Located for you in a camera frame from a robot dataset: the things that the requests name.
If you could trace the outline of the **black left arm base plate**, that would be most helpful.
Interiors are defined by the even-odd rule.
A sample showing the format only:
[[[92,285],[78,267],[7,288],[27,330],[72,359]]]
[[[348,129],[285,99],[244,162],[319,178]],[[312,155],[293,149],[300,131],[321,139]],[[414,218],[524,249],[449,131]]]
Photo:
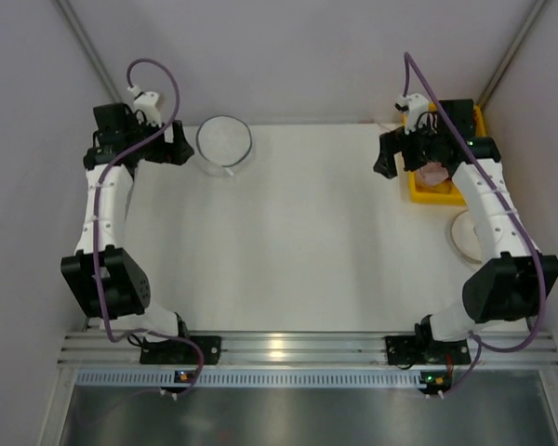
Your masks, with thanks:
[[[190,340],[200,348],[204,365],[219,363],[222,338],[218,335],[192,335]],[[143,341],[139,363],[146,365],[197,365],[199,356],[194,347],[177,341],[151,343]]]

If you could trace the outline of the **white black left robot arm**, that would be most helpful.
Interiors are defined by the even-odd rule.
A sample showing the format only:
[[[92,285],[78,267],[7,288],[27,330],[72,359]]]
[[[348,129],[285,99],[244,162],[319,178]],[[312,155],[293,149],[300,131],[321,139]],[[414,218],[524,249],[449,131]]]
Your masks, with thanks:
[[[153,342],[184,337],[179,314],[152,301],[147,274],[125,248],[126,218],[139,164],[181,166],[194,154],[180,121],[165,135],[156,94],[132,105],[113,103],[93,110],[97,129],[83,165],[86,213],[73,254],[60,272],[88,318],[108,320],[115,331],[139,332]]]

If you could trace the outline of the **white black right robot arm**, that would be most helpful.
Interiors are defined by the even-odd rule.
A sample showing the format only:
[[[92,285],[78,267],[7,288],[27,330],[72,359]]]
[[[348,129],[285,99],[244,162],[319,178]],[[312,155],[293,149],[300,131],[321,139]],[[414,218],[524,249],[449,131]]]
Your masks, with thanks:
[[[404,123],[380,136],[375,172],[396,177],[397,155],[406,172],[443,167],[472,218],[483,262],[463,284],[459,302],[427,316],[420,329],[434,341],[452,342],[499,322],[539,318],[558,278],[558,258],[542,254],[526,233],[497,144],[480,131],[472,100],[435,106],[411,94],[398,98],[395,108]]]

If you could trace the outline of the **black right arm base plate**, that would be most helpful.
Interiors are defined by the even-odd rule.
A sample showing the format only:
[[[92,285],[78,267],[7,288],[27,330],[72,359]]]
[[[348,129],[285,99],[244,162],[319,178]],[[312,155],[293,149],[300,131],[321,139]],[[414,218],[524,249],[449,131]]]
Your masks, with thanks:
[[[414,365],[469,365],[468,343],[420,341],[415,335],[398,334],[384,338],[389,365],[411,368]]]

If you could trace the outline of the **white mesh laundry bag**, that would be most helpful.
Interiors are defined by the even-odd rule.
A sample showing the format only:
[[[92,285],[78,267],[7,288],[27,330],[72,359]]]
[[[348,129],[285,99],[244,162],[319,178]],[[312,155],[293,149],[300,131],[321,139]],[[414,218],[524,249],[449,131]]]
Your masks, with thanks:
[[[213,177],[233,177],[250,161],[254,140],[242,120],[218,115],[205,120],[195,135],[197,161]]]

